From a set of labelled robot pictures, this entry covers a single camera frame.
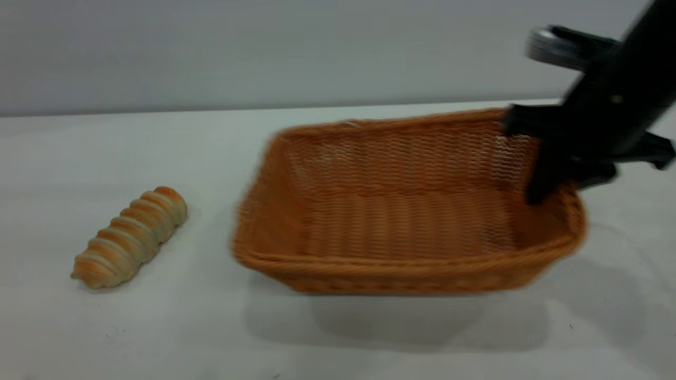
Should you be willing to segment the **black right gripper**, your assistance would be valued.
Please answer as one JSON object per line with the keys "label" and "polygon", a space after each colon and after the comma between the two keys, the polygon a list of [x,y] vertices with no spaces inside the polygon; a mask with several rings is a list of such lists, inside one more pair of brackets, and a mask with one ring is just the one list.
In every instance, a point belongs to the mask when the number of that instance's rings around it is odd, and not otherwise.
{"label": "black right gripper", "polygon": [[541,139],[527,202],[541,204],[568,179],[568,158],[577,189],[612,183],[614,162],[665,169],[674,160],[673,142],[649,130],[673,103],[672,59],[616,52],[594,62],[560,105],[512,106],[505,134]]}

